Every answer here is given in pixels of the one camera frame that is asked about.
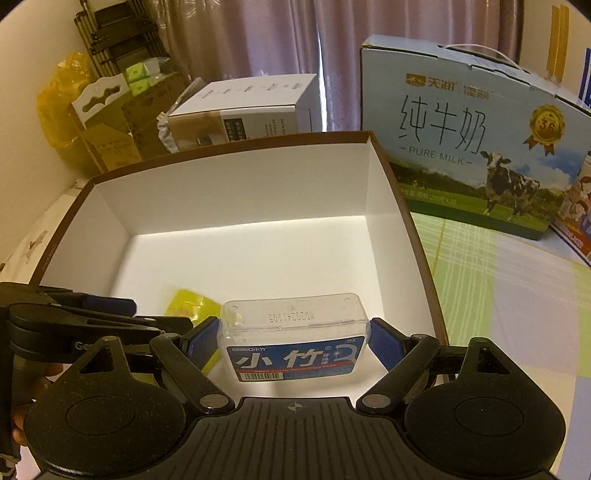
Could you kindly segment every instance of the yellow packet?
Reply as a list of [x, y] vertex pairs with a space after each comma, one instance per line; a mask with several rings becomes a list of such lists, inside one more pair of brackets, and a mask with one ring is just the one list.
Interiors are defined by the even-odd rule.
[[[222, 306], [199, 293], [190, 290], [178, 290], [168, 304], [165, 315], [175, 317], [188, 317], [193, 326], [199, 325], [209, 317], [218, 317], [222, 313]], [[209, 359], [202, 372], [207, 375], [218, 360], [221, 359], [219, 350], [216, 350]]]

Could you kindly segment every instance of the green checkered tablecloth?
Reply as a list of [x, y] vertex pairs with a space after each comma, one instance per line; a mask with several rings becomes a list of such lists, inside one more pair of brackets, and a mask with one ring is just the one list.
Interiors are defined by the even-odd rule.
[[413, 214], [450, 343], [491, 338], [559, 406], [567, 439], [553, 472], [591, 472], [591, 269], [535, 242]]

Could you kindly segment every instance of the curtain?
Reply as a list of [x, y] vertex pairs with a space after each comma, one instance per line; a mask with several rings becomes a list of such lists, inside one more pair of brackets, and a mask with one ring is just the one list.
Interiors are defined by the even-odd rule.
[[359, 128], [359, 47], [372, 34], [478, 43], [516, 60], [522, 0], [145, 0], [182, 72], [206, 82], [318, 73], [328, 130]]
[[328, 130], [360, 126], [359, 46], [372, 34], [478, 43], [517, 57], [518, 0], [317, 0]]
[[144, 0], [177, 67], [207, 82], [318, 73], [313, 0]]

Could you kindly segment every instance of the hand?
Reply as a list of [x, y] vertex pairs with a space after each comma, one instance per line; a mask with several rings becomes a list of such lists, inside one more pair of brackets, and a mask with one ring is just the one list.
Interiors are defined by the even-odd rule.
[[[45, 370], [46, 377], [53, 377], [54, 375], [60, 374], [63, 370], [62, 364], [47, 364], [47, 369]], [[51, 382], [46, 377], [39, 377], [31, 386], [31, 396], [33, 400], [38, 399], [41, 397], [45, 390], [47, 390]], [[19, 445], [27, 446], [27, 440], [25, 438], [25, 434], [22, 431], [23, 425], [25, 423], [25, 415], [31, 408], [31, 405], [21, 405], [19, 407], [14, 408], [12, 411], [12, 420], [16, 425], [12, 430], [12, 438], [15, 442]]]

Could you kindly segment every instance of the clear plastic box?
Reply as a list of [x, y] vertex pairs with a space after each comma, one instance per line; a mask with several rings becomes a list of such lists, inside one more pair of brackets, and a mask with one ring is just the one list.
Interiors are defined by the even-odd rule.
[[350, 373], [370, 333], [353, 293], [229, 301], [220, 318], [217, 345], [240, 381]]

